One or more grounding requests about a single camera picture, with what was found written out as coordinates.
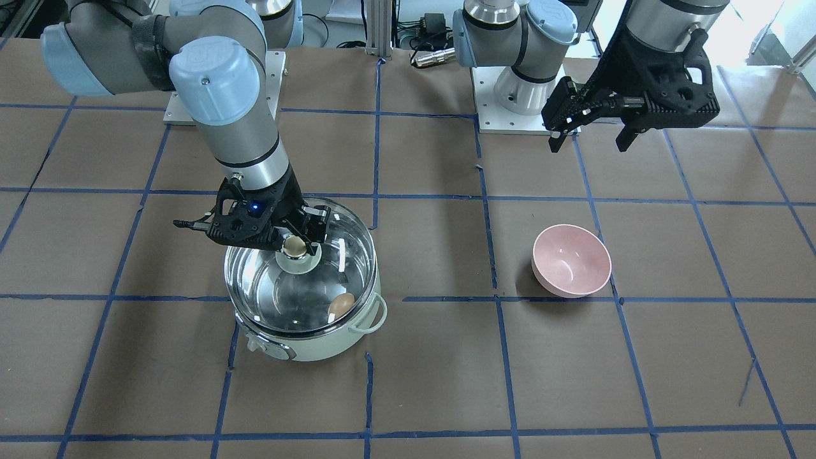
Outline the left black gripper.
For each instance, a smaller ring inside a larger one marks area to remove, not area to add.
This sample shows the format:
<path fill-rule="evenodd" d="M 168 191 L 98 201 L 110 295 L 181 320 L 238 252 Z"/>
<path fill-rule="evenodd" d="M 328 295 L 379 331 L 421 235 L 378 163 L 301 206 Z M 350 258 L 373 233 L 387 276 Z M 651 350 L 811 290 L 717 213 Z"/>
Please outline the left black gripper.
<path fill-rule="evenodd" d="M 698 128 L 711 122 L 712 70 L 703 50 L 708 32 L 697 28 L 683 37 L 690 41 L 679 52 L 665 52 L 642 43 L 626 26 L 618 26 L 586 84 L 587 92 L 583 84 L 563 76 L 543 107 L 551 153 L 559 152 L 571 131 L 591 122 L 590 113 L 613 94 L 644 101 L 640 108 L 616 113 L 623 122 L 616 136 L 622 153 L 650 129 Z"/>

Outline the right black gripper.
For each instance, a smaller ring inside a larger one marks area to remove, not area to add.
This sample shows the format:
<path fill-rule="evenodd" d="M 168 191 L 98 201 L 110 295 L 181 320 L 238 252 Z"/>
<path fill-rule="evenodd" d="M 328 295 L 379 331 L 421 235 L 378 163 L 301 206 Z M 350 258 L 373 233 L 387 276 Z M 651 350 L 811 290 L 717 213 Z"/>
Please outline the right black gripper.
<path fill-rule="evenodd" d="M 276 183 L 257 191 L 243 188 L 237 178 L 224 179 L 213 212 L 206 235 L 217 244 L 280 252 L 286 238 L 294 235 L 303 240 L 306 253 L 315 256 L 326 241 L 332 209 L 306 203 L 288 168 Z"/>

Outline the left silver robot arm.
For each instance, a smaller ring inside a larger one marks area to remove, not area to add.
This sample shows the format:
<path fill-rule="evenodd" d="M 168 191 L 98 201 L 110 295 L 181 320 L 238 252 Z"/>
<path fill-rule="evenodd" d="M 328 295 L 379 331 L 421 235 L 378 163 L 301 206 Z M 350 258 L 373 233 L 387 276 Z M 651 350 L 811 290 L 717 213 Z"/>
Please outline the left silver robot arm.
<path fill-rule="evenodd" d="M 557 153 L 565 137 L 600 117 L 616 117 L 626 151 L 650 129 L 699 128 L 720 113 L 708 30 L 727 1 L 627 1 L 586 82 L 558 77 L 579 19 L 560 1 L 465 1 L 453 15 L 464 67 L 501 67 L 495 90 L 516 113 L 539 114 Z"/>

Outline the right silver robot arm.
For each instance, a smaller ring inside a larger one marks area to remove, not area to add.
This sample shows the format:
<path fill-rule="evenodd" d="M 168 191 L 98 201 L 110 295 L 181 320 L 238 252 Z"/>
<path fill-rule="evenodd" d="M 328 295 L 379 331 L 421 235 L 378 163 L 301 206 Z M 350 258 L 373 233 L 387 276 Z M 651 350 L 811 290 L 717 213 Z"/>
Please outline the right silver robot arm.
<path fill-rule="evenodd" d="M 47 69 L 76 96 L 173 91 L 224 168 L 212 210 L 178 228 L 224 246 L 314 256 L 329 208 L 303 199 L 267 101 L 268 50 L 303 40 L 300 1 L 69 1 L 40 37 Z"/>

